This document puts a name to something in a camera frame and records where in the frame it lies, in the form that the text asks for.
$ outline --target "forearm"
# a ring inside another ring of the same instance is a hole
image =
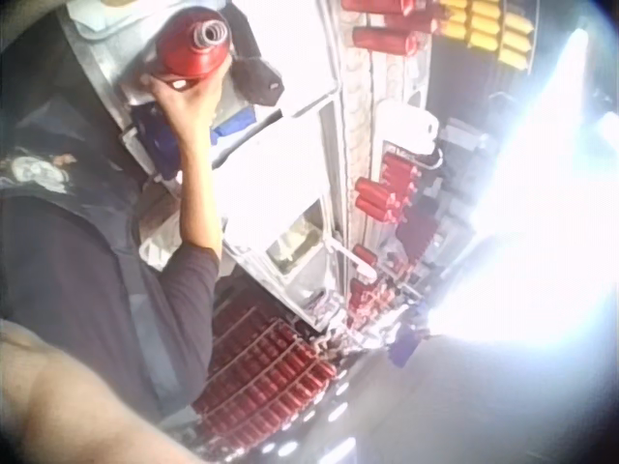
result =
[[[94,372],[28,333],[2,331],[1,393],[26,457],[44,464],[197,464]]]
[[[207,152],[196,147],[181,150],[181,238],[198,247],[210,248],[221,258],[221,220],[213,191],[213,169]]]

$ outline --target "hand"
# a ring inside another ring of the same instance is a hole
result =
[[[230,68],[231,58],[225,59],[207,79],[198,81],[183,91],[171,87],[174,76],[148,76],[155,99],[163,108],[168,123],[178,138],[182,153],[202,152],[211,143],[209,128],[215,119],[221,99],[223,78]]]

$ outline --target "black sleeve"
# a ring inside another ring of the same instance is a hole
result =
[[[183,243],[174,252],[159,280],[177,320],[191,321],[192,315],[202,319],[205,313],[210,317],[219,271],[220,260],[209,248]]]
[[[204,389],[213,351],[213,303],[220,260],[208,248],[182,244],[159,281],[179,332],[177,347],[186,366],[191,401]]]

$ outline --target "skin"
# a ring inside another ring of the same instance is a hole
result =
[[[146,78],[178,137],[184,171],[181,236],[221,256],[221,222],[208,158],[224,63],[183,92]],[[92,370],[15,324],[0,321],[1,424],[41,464],[198,464],[131,411]]]
[[[221,99],[223,78],[230,58],[210,78],[183,92],[167,82],[173,76],[148,77],[151,92],[162,106],[181,149],[183,192],[181,238],[198,247],[210,248],[221,258],[221,219],[213,193],[213,169],[208,157],[209,128]]]
[[[0,329],[2,425],[28,462],[199,464],[85,365],[15,324]]]

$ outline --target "graphic print on shirt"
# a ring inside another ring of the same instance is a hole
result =
[[[1,176],[0,186],[10,188],[35,183],[49,191],[67,193],[69,174],[62,167],[74,162],[70,154],[55,156],[52,162],[29,155],[7,159],[0,167],[9,177]]]

